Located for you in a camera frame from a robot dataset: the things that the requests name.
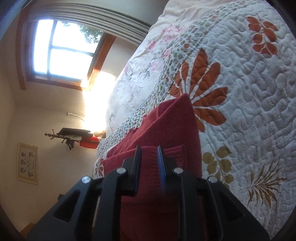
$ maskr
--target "tree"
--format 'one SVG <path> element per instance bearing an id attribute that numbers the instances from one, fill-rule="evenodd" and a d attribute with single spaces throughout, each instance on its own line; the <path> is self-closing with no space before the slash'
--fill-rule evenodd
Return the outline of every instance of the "tree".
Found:
<path id="1" fill-rule="evenodd" d="M 71 24 L 70 22 L 66 21 L 61 21 L 61 23 L 64 25 L 64 27 L 69 27 Z M 102 30 L 97 30 L 81 24 L 77 24 L 77 26 L 80 28 L 80 32 L 84 34 L 85 40 L 88 43 L 98 43 L 101 36 L 103 35 Z"/>

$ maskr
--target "botanical print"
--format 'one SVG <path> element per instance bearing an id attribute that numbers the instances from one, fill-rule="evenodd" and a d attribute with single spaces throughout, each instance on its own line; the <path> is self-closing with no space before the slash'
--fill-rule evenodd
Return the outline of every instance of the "botanical print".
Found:
<path id="1" fill-rule="evenodd" d="M 37 184 L 37 150 L 38 147 L 19 143 L 18 178 Z"/>
<path id="2" fill-rule="evenodd" d="M 204 122 L 219 126 L 226 118 L 212 106 L 221 104 L 227 95 L 227 87 L 217 88 L 207 95 L 200 97 L 215 83 L 220 75 L 220 64 L 218 62 L 209 65 L 208 57 L 203 48 L 200 49 L 192 67 L 190 80 L 188 79 L 189 64 L 185 61 L 175 75 L 174 83 L 169 94 L 178 98 L 181 94 L 187 93 L 191 99 L 194 109 L 197 128 L 205 132 Z"/>
<path id="3" fill-rule="evenodd" d="M 269 165 L 269 168 L 265 174 L 264 173 L 264 167 L 263 167 L 254 181 L 254 173 L 251 171 L 251 185 L 250 187 L 247 187 L 249 192 L 249 201 L 248 204 L 253 200 L 254 194 L 256 195 L 256 205 L 259 201 L 261 201 L 261 206 L 263 205 L 263 197 L 268 202 L 268 206 L 271 209 L 271 203 L 275 202 L 276 209 L 277 209 L 277 198 L 276 198 L 276 192 L 280 193 L 278 190 L 278 186 L 280 185 L 281 181 L 287 180 L 287 178 L 276 178 L 277 173 L 280 171 L 281 167 L 278 167 L 279 162 L 275 165 L 275 167 L 272 169 L 272 166 L 274 165 L 274 162 Z"/>
<path id="4" fill-rule="evenodd" d="M 202 161 L 207 164 L 207 171 L 209 174 L 214 174 L 217 171 L 217 168 L 219 168 L 215 177 L 217 177 L 229 189 L 228 184 L 233 181 L 233 175 L 228 174 L 228 172 L 231 171 L 231 162 L 226 159 L 226 157 L 232 152 L 227 146 L 221 146 L 216 152 L 212 146 L 211 148 L 213 154 L 205 152 L 202 156 Z"/>
<path id="5" fill-rule="evenodd" d="M 247 21 L 250 22 L 249 29 L 255 31 L 256 34 L 253 37 L 253 50 L 260 53 L 266 53 L 269 55 L 276 55 L 278 50 L 272 42 L 276 41 L 276 35 L 274 31 L 278 28 L 271 22 L 259 21 L 254 17 L 247 17 Z"/>

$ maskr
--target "red blanket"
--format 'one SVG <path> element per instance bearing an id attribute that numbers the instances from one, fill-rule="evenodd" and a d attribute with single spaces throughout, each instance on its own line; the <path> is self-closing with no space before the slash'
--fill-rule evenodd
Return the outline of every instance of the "red blanket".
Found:
<path id="1" fill-rule="evenodd" d="M 139 190 L 123 197 L 120 227 L 132 241 L 177 240 L 177 203 L 161 193 L 156 147 L 180 167 L 201 177 L 201 150 L 192 104 L 187 94 L 161 103 L 143 117 L 142 124 L 112 148 L 102 161 L 104 173 L 120 167 L 142 147 Z"/>

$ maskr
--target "bed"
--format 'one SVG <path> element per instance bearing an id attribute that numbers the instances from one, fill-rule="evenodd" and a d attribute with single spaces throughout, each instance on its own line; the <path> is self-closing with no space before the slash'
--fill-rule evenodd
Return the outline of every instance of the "bed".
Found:
<path id="1" fill-rule="evenodd" d="M 118 77 L 93 177 L 129 130 L 187 93 L 215 175 L 274 237 L 296 203 L 296 40 L 264 0 L 170 0 Z"/>

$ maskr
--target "orange leaf pattern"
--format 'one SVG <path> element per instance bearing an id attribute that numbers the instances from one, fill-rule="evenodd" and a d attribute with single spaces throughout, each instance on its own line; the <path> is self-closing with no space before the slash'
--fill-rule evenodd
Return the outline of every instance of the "orange leaf pattern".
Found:
<path id="1" fill-rule="evenodd" d="M 174 83 L 170 88 L 169 94 L 173 97 L 178 98 L 183 94 L 186 82 L 188 81 L 188 71 L 189 64 L 185 61 L 180 68 L 180 72 L 175 75 Z M 228 88 L 217 88 L 205 96 L 201 96 L 214 85 L 219 75 L 220 64 L 215 62 L 209 65 L 207 53 L 201 48 L 192 67 L 190 89 L 185 90 L 191 97 L 197 128 L 201 132 L 205 132 L 203 121 L 213 126 L 222 125 L 226 121 L 226 118 L 219 111 L 209 107 L 224 102 Z"/>
<path id="2" fill-rule="evenodd" d="M 278 31 L 278 28 L 271 22 L 268 21 L 258 21 L 255 17 L 247 17 L 249 24 L 249 29 L 255 31 L 256 34 L 253 36 L 253 50 L 256 52 L 276 55 L 277 48 L 272 42 L 277 40 L 274 31 Z"/>

